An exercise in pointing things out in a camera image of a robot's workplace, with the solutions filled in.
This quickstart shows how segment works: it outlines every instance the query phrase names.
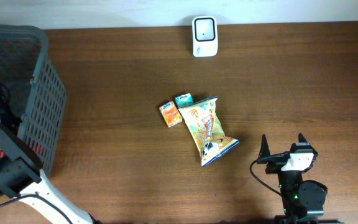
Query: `plastic bin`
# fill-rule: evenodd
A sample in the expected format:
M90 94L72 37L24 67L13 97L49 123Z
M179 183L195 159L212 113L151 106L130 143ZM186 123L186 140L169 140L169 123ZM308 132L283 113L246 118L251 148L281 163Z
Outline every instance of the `plastic bin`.
M13 113L22 119L17 137L39 155L49 177L67 95L42 30L0 25L0 82L9 89Z

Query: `orange packet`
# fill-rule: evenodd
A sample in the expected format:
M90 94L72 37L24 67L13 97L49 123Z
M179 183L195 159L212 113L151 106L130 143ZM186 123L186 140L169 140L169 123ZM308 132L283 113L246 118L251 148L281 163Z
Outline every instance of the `orange packet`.
M168 125L168 128L171 128L172 126L181 122L180 113L172 101L162 105L160 107L160 112L161 112L162 116L164 117L164 120L165 120L166 124Z

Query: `brown table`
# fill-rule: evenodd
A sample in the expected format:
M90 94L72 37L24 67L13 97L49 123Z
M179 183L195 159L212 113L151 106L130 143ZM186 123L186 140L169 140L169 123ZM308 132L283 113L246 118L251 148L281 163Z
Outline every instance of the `brown table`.
M192 56L189 27L48 30L68 93L53 184L107 224L273 218L281 200L249 164L263 133L278 153L302 132L319 152L304 179L329 187L324 218L358 223L358 22L218 30L212 58ZM158 111L182 93L218 95L241 145L201 167L185 124L168 129ZM264 168L255 173L277 187ZM48 221L16 203L0 223Z

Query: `small packet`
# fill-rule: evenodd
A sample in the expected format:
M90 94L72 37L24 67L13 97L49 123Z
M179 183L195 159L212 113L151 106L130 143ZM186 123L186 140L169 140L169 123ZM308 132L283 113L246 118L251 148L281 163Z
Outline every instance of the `small packet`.
M215 113L217 96L188 106L178 106L197 145L201 165L206 166L239 145L239 141L224 134Z
M165 120L166 124L168 125L168 128L171 128L172 126L181 122L180 113L172 101L162 105L160 107L160 112L161 112L162 116L164 117L164 120Z
M175 97L178 107L188 106L193 104L193 98L190 93L184 94L182 96Z

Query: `white wall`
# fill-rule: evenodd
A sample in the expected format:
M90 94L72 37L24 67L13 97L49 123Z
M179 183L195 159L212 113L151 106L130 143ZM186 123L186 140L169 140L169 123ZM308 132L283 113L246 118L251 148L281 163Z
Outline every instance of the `white wall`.
M0 24L43 29L358 21L358 0L0 0Z

